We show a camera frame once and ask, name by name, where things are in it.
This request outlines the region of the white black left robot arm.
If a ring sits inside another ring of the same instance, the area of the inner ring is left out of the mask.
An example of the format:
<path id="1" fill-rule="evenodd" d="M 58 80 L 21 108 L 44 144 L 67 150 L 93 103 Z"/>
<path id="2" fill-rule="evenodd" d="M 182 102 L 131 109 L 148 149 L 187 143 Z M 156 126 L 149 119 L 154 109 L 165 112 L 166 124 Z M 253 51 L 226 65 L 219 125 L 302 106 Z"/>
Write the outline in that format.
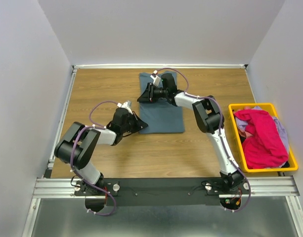
<path id="1" fill-rule="evenodd" d="M 82 179 L 86 190 L 92 194 L 106 192 L 104 176 L 91 163 L 97 145 L 117 145 L 124 137 L 135 134 L 148 127 L 134 111 L 117 108 L 112 120 L 104 128 L 96 125 L 86 126 L 74 122 L 54 149 L 54 156 L 69 164 L 71 170 Z"/>

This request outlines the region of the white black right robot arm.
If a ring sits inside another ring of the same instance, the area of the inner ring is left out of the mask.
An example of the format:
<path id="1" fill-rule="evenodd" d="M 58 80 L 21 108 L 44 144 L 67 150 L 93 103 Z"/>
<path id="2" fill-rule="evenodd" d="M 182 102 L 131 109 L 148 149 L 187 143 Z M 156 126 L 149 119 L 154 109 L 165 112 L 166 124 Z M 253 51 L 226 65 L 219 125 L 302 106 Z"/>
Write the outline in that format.
<path id="1" fill-rule="evenodd" d="M 177 88 L 171 73 L 158 76 L 155 70 L 150 74 L 151 81 L 146 84 L 137 102 L 154 104 L 160 99 L 175 107 L 184 107 L 194 112 L 195 120 L 201 132 L 210 139 L 219 162 L 221 184 L 225 193 L 232 193 L 240 186 L 251 191 L 251 185 L 247 176 L 240 169 L 228 144 L 225 129 L 224 116 L 218 102 L 213 96 L 195 96 L 187 93 L 187 90 Z"/>

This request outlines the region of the teal blue t-shirt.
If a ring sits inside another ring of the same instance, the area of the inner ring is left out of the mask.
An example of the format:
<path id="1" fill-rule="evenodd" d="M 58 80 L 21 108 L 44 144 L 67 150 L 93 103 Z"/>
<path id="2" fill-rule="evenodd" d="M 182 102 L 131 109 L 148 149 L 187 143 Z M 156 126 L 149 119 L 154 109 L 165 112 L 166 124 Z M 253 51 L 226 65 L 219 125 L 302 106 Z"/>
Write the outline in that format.
<path id="1" fill-rule="evenodd" d="M 139 103 L 139 117 L 148 127 L 140 134 L 183 133 L 183 111 L 181 107 L 169 104 L 165 99 L 155 103 Z"/>

